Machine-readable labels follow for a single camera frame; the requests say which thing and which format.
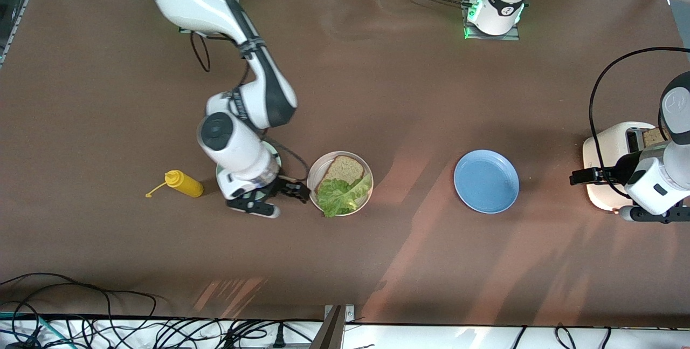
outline white floor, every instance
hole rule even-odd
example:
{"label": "white floor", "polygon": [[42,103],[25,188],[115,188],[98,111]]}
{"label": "white floor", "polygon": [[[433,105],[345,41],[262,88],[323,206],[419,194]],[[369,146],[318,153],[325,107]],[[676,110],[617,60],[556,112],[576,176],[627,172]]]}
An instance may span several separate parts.
{"label": "white floor", "polygon": [[[164,320],[151,320],[142,322],[141,320],[115,320],[114,325],[118,326],[118,334],[121,337],[131,333],[127,327],[138,327],[143,324],[143,328],[133,333],[126,339],[127,344],[132,349],[152,349],[158,332],[165,329],[160,326]],[[203,325],[204,321],[196,322],[183,329],[185,334],[192,333],[197,327]],[[30,334],[35,328],[35,320],[22,320],[16,322],[17,332]],[[79,320],[70,321],[72,334],[81,334],[81,322]],[[200,330],[193,337],[215,337],[225,334],[231,322],[223,321],[221,325],[212,324]],[[314,337],[321,323],[319,322],[288,322],[286,323],[296,330],[299,330],[308,337]],[[50,322],[50,326],[64,337],[69,337],[66,328],[66,321],[55,320]],[[97,329],[110,327],[109,320],[99,320],[96,323]],[[266,328],[268,333],[261,339],[243,339],[240,345],[244,349],[254,347],[267,347],[275,340],[277,325],[273,324]],[[520,327],[471,327],[471,326],[399,326],[399,325],[347,325],[343,339],[343,349],[356,349],[370,346],[372,349],[400,349],[400,348],[424,348],[424,349],[511,349],[515,338],[520,332]],[[0,332],[11,330],[9,320],[0,320]],[[572,327],[569,329],[575,344],[580,349],[599,349],[606,335],[606,329],[586,329],[583,327]],[[104,338],[97,337],[94,340],[94,349],[128,349],[124,344],[118,344],[119,339],[113,330],[103,332],[109,342]],[[168,338],[163,347],[178,347],[177,344],[183,339],[183,335],[174,334],[168,330],[167,334],[162,335]],[[50,332],[49,329],[42,329],[39,341],[57,341],[59,335]],[[297,334],[288,329],[284,330],[285,342],[296,344],[306,342]],[[564,333],[562,340],[569,345],[569,341]],[[10,334],[0,334],[0,345],[5,346],[17,340]],[[158,340],[158,347],[163,340]],[[75,342],[84,344],[83,339],[76,339]],[[214,349],[219,339],[209,339],[197,342],[198,349]],[[681,349],[683,346],[690,346],[690,331],[686,330],[656,330],[656,329],[613,329],[606,349]],[[62,349],[75,349],[80,346],[72,347],[69,344],[60,345]],[[561,349],[560,344],[555,340],[553,327],[528,327],[520,340],[518,346],[522,349],[543,348]],[[179,348],[197,349],[192,342],[186,342]]]}

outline lettuce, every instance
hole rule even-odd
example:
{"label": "lettuce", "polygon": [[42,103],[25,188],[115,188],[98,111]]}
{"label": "lettuce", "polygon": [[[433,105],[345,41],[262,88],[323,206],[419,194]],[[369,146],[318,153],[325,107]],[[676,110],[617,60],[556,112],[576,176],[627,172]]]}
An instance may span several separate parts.
{"label": "lettuce", "polygon": [[365,196],[370,188],[371,175],[365,175],[352,184],[340,179],[324,180],[319,187],[317,202],[327,218],[349,214],[357,210],[355,201]]}

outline bread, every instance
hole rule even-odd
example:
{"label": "bread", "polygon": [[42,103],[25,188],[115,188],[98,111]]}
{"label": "bread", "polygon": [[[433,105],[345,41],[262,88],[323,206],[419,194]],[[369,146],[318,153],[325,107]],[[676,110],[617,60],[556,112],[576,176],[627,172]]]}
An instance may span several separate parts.
{"label": "bread", "polygon": [[330,166],[328,166],[326,174],[317,187],[317,191],[324,180],[340,179],[352,184],[355,180],[361,179],[362,177],[364,177],[364,167],[362,167],[360,162],[357,162],[357,160],[349,156],[336,156],[333,162],[330,163]]}

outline brown table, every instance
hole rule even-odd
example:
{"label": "brown table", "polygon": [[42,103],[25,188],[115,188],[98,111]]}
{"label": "brown table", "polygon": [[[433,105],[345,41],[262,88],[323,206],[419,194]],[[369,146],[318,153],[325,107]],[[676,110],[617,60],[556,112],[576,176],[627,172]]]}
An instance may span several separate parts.
{"label": "brown table", "polygon": [[[530,0],[519,42],[465,40],[458,8],[432,0],[241,2],[300,102],[271,135],[308,162],[362,156],[369,204],[338,219],[286,197],[278,219],[229,210],[195,130],[205,100],[242,74],[235,49],[209,42],[206,74],[153,0],[31,0],[0,71],[3,278],[52,271],[152,292],[168,300],[160,315],[316,318],[355,303],[372,322],[690,322],[690,225],[626,223],[568,184],[601,69],[681,45],[665,0]],[[687,69],[670,52],[620,64],[597,124],[654,122]],[[476,148],[520,175],[502,214],[473,212],[453,189]],[[145,199],[170,169],[207,194]],[[42,300],[42,311],[105,312],[69,288]],[[147,307],[124,298],[113,312]]]}

